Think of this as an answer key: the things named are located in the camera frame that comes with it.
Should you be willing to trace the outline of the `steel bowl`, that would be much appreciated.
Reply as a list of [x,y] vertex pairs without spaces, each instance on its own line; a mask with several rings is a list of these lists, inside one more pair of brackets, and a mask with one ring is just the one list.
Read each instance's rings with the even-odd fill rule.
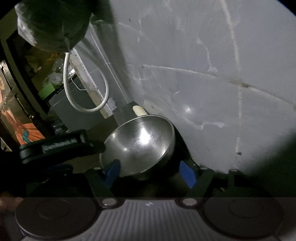
[[105,140],[100,164],[119,160],[120,177],[145,176],[156,172],[174,152],[175,127],[160,115],[136,117],[116,128]]

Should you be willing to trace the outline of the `dark cabinet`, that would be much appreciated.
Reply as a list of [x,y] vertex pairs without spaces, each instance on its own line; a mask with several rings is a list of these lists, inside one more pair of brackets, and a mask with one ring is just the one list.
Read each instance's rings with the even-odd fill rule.
[[[95,104],[78,77],[73,78],[73,80],[69,82],[69,86],[73,98],[80,106],[84,108],[95,107]],[[99,111],[96,113],[81,113],[77,111],[68,101],[65,90],[63,89],[49,100],[49,104],[51,105],[51,109],[55,111],[59,119],[70,131],[80,129],[88,131],[99,124],[109,122],[114,122],[115,125],[117,124],[113,116],[104,118]]]

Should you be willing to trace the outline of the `orange patterned cloth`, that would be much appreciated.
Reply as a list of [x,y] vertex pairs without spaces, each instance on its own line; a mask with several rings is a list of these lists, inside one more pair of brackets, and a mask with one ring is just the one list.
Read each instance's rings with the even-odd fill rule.
[[26,145],[45,139],[33,123],[21,123],[21,121],[15,117],[12,110],[7,106],[7,102],[13,98],[13,94],[9,92],[7,95],[4,95],[6,90],[4,79],[1,77],[1,114],[4,115],[8,123],[12,126],[20,145]]

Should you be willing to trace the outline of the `green box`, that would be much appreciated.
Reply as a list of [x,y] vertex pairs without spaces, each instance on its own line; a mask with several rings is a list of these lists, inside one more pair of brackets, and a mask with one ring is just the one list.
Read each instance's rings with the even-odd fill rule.
[[55,91],[55,87],[52,83],[48,83],[39,93],[41,99],[46,99],[51,93]]

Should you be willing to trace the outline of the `hanging dark bag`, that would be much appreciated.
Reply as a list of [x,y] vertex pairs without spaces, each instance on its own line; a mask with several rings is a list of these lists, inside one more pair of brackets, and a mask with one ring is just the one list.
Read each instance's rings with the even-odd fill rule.
[[21,1],[15,5],[18,34],[47,52],[69,52],[84,38],[91,10],[86,1]]

